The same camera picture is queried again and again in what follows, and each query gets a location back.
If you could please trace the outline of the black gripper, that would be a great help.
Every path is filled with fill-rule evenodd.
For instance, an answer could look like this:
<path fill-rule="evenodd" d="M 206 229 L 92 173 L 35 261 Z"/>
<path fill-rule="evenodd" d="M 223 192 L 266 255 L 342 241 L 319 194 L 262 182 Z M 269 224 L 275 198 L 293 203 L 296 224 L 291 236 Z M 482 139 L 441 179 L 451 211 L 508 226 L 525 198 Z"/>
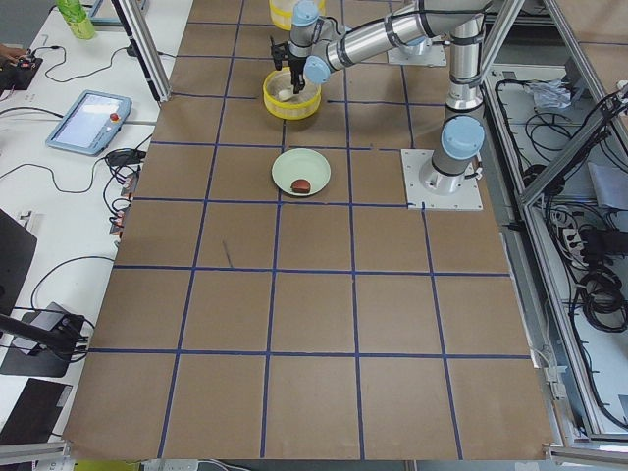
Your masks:
<path fill-rule="evenodd" d="M 305 87 L 304 68 L 307 57 L 301 57 L 288 52 L 288 67 L 290 69 L 290 83 L 295 92 L 300 93 Z"/>

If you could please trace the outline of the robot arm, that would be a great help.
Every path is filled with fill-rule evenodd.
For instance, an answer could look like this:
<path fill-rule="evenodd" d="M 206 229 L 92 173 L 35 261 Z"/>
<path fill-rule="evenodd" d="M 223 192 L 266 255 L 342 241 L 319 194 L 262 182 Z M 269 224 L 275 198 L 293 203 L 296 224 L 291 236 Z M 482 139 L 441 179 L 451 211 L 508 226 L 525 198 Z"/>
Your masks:
<path fill-rule="evenodd" d="M 381 18 L 348 27 L 322 15 L 316 2 L 299 1 L 288 40 L 273 43 L 271 55 L 277 69 L 288 66 L 292 90 L 299 93 L 308 82 L 323 84 L 332 73 L 380 54 L 392 64 L 433 66 L 442 55 L 439 40 L 447 39 L 445 121 L 440 144 L 419 179 L 433 194 L 449 196 L 460 190 L 485 140 L 480 83 L 490 6 L 488 1 L 407 1 Z"/>

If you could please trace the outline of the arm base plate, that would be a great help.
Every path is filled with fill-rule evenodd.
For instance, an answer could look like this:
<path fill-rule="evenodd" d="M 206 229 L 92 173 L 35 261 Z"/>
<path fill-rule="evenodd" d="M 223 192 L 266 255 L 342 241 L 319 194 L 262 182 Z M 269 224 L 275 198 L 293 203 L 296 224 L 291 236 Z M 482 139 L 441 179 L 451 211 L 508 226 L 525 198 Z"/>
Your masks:
<path fill-rule="evenodd" d="M 440 174 L 432 149 L 402 149 L 401 166 L 406 205 L 414 210 L 482 211 L 479 178 L 472 163 L 458 176 Z"/>
<path fill-rule="evenodd" d="M 445 67 L 447 60 L 445 46 L 447 42 L 440 36 L 423 37 L 406 45 L 390 50 L 388 63 L 402 66 Z"/>

